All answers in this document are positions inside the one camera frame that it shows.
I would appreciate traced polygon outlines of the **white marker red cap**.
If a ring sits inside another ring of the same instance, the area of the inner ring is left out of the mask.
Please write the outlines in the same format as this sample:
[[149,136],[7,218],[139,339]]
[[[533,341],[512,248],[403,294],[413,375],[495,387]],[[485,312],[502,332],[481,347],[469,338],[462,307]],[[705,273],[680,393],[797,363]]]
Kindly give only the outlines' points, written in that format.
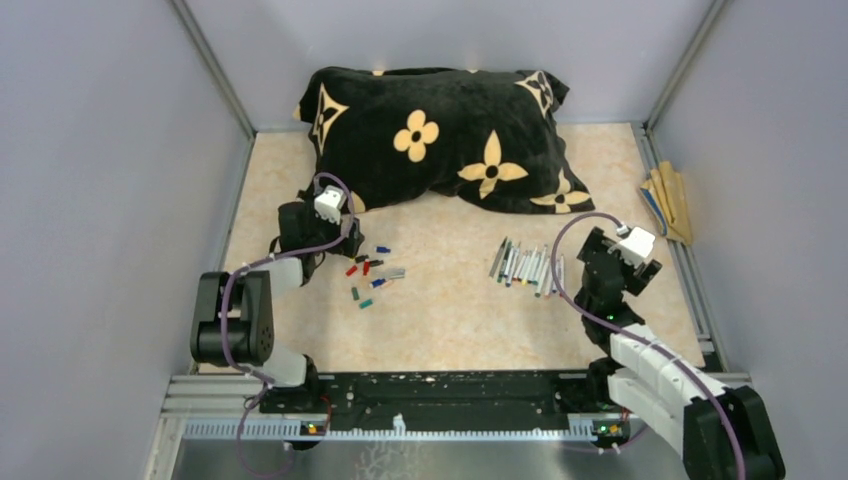
[[558,279],[559,279],[559,282],[560,282],[560,284],[559,284],[560,286],[558,287],[558,290],[559,290],[559,295],[562,298],[565,298],[565,296],[566,296],[566,291],[565,291],[566,275],[565,274],[566,274],[566,271],[565,271],[564,255],[559,255],[559,258],[558,258]]

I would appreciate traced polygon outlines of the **white marker pink cap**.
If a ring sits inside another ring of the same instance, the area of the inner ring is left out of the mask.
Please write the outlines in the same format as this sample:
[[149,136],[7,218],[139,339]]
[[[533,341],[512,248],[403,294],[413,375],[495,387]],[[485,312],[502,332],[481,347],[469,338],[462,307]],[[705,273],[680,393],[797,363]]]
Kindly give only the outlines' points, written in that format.
[[547,270],[546,270],[545,284],[544,284],[543,293],[542,293],[542,295],[544,296],[545,299],[548,299],[551,296],[550,295],[550,287],[551,287],[550,270],[551,270],[551,267],[552,267],[552,260],[547,265]]

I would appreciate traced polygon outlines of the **dark green pen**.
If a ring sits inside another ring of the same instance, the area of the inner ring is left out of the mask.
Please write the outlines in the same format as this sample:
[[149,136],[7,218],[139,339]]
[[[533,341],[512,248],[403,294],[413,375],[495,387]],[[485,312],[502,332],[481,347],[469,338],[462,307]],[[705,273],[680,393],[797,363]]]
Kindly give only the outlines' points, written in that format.
[[540,298],[545,291],[545,283],[548,275],[548,270],[550,267],[550,256],[549,256],[549,247],[547,245],[544,246],[543,251],[540,255],[539,265],[536,272],[535,277],[535,290],[534,297]]

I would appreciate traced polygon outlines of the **white marker yellow cap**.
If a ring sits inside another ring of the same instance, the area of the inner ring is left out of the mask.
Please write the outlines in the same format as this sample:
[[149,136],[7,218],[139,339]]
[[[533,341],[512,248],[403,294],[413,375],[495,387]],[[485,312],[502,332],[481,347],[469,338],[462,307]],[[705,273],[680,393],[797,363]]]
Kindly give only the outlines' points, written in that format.
[[527,284],[528,284],[528,274],[529,274],[529,271],[530,271],[530,269],[531,269],[531,267],[532,267],[532,264],[533,264],[533,261],[534,261],[534,257],[535,257],[535,255],[536,255],[538,252],[539,252],[538,248],[534,248],[534,249],[533,249],[533,251],[532,251],[532,259],[528,262],[528,265],[527,265],[527,268],[526,268],[526,271],[525,271],[525,278],[524,278],[524,281],[523,281],[523,282],[521,282],[523,285],[527,285]]

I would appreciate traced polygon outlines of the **grey pen cap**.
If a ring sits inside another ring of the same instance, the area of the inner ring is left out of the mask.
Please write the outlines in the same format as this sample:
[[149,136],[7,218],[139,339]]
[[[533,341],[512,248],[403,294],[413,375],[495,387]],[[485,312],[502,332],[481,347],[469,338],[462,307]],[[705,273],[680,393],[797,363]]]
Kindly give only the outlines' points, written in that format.
[[404,269],[393,269],[386,272],[385,277],[388,279],[404,278],[406,271]]

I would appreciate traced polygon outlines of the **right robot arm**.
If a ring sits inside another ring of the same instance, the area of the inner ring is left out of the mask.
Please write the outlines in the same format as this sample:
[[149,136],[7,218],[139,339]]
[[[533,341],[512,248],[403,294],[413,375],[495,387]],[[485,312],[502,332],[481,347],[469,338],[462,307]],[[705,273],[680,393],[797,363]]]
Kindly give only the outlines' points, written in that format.
[[762,397],[731,387],[673,353],[626,302],[661,269],[634,264],[598,228],[577,258],[573,300],[587,337],[605,354],[589,367],[586,397],[600,412],[634,413],[680,456],[691,479],[783,479],[787,471]]

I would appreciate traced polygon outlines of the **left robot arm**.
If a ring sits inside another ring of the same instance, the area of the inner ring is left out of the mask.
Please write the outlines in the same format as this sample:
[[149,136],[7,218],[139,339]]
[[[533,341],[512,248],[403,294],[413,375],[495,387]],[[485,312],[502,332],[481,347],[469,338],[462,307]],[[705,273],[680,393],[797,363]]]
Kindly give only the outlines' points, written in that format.
[[321,255],[354,257],[364,241],[354,214],[357,197],[328,186],[310,200],[282,204],[279,234],[265,257],[232,273],[206,272],[198,283],[189,350],[198,364],[232,367],[270,388],[297,413],[319,404],[305,354],[275,344],[273,301],[306,285]]

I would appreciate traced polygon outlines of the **folded tan cloth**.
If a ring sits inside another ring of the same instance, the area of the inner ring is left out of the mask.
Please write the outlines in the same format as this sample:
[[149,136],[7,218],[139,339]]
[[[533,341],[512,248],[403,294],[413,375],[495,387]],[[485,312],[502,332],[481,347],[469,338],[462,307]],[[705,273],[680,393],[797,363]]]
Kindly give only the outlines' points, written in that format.
[[659,234],[667,240],[691,246],[694,241],[682,175],[669,161],[650,170],[639,186],[641,198],[653,216]]

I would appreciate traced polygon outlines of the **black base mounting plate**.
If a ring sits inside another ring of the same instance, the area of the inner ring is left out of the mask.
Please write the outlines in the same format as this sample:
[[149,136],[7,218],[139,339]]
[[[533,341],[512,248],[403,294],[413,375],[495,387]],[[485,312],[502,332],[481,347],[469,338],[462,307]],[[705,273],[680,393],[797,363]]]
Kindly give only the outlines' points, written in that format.
[[635,414],[601,399],[585,370],[321,373],[298,388],[273,388],[263,414],[315,414],[330,428],[387,429],[397,416],[411,430],[569,429],[587,419],[623,435]]

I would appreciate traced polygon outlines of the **black floral pillow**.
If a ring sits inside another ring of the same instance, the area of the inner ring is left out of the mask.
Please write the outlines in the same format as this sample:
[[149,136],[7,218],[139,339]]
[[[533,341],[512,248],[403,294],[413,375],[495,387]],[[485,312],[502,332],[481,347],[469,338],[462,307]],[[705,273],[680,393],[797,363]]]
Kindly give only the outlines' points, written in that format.
[[357,213],[428,192],[499,213],[588,212],[555,120],[568,91],[544,70],[325,67],[293,115]]

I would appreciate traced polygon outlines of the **aluminium front rail frame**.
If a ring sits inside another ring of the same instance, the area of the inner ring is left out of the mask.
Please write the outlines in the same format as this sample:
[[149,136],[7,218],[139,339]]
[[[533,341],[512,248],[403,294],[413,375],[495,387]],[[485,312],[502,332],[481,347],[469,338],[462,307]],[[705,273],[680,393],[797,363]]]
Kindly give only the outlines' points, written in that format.
[[742,375],[641,378],[587,370],[309,373],[294,387],[236,375],[174,377],[146,477],[169,479],[180,444],[281,440],[552,441],[612,454],[651,432],[691,479],[782,479],[766,407]]

